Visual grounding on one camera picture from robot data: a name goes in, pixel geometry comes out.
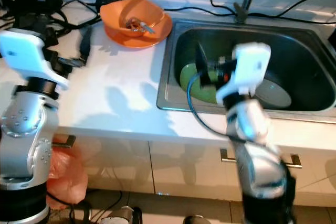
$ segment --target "cabinet handle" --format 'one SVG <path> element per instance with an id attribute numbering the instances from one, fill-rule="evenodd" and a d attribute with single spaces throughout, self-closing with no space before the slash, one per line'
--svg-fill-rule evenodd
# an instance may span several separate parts
<path id="1" fill-rule="evenodd" d="M 228 157 L 227 155 L 227 149 L 220 149 L 220 158 L 222 159 L 222 162 L 229 162 L 229 163 L 235 163 L 237 162 L 235 158 Z M 286 163 L 286 166 L 288 168 L 295 168 L 295 169 L 302 169 L 301 161 L 299 158 L 299 155 L 297 154 L 290 154 L 290 158 L 292 159 L 292 163 Z"/>
<path id="2" fill-rule="evenodd" d="M 76 140 L 75 136 L 69 135 L 66 143 L 53 143 L 53 147 L 71 149 L 73 147 L 73 144 L 75 143 L 75 140 Z"/>

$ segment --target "sink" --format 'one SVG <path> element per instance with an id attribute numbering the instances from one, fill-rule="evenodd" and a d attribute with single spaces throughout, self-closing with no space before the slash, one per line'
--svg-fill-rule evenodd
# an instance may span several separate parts
<path id="1" fill-rule="evenodd" d="M 287 106 L 274 107 L 257 90 L 256 98 L 269 116 L 336 123 L 335 57 L 315 32 L 296 28 L 175 19 L 166 43 L 157 106 L 189 111 L 180 75 L 186 65 L 195 62 L 197 43 L 202 45 L 209 62 L 218 62 L 219 58 L 231 60 L 235 45 L 254 41 L 271 47 L 265 79 L 273 85 L 267 88 L 280 87 L 290 97 Z M 272 99 L 279 102 L 279 93 Z M 193 103 L 199 112 L 226 113 L 218 104 L 195 98 Z"/>

